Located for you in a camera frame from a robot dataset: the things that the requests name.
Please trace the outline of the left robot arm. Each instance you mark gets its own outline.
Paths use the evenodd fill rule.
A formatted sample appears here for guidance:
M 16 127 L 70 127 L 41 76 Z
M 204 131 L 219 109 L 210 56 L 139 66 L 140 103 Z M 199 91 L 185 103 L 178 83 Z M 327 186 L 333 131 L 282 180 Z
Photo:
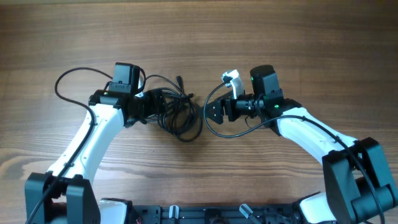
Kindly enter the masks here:
M 108 146 L 122 130 L 160 113 L 158 90 L 144 91 L 144 70 L 116 63 L 103 90 L 90 96 L 86 118 L 62 156 L 46 173 L 31 173 L 25 183 L 28 223 L 138 223 L 130 200 L 97 201 L 93 179 Z

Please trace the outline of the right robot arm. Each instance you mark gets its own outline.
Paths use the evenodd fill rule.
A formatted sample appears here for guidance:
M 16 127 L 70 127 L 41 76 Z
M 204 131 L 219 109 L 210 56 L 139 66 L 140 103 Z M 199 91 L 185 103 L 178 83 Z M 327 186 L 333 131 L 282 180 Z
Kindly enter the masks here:
M 397 186 L 381 145 L 373 138 L 344 135 L 314 118 L 300 103 L 283 94 L 271 65 L 250 71 L 253 92 L 247 94 L 236 70 L 222 74 L 229 92 L 207 96 L 202 113 L 206 125 L 236 121 L 241 116 L 259 118 L 263 128 L 293 141 L 323 168 L 325 189 L 256 217 L 247 205 L 240 212 L 253 223 L 369 223 L 386 221 L 385 212 L 397 206 Z

